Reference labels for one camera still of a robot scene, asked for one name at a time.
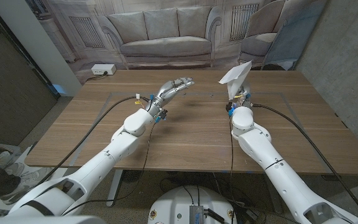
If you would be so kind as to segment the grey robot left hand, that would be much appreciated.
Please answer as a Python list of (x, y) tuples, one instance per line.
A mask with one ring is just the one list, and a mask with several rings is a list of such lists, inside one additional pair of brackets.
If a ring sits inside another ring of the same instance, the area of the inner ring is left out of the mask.
[(179, 91), (182, 91), (194, 84), (193, 79), (189, 77), (178, 78), (176, 80), (166, 82), (161, 86), (158, 93), (154, 95), (150, 103), (145, 107), (145, 110), (152, 117), (155, 117)]

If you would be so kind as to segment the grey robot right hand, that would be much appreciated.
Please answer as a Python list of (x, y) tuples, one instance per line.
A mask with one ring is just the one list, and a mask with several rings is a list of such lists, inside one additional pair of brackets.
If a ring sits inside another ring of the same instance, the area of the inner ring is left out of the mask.
[(245, 106), (247, 108), (251, 107), (250, 102), (250, 84), (244, 82), (238, 89), (236, 95), (234, 96), (233, 107), (238, 108), (240, 106)]

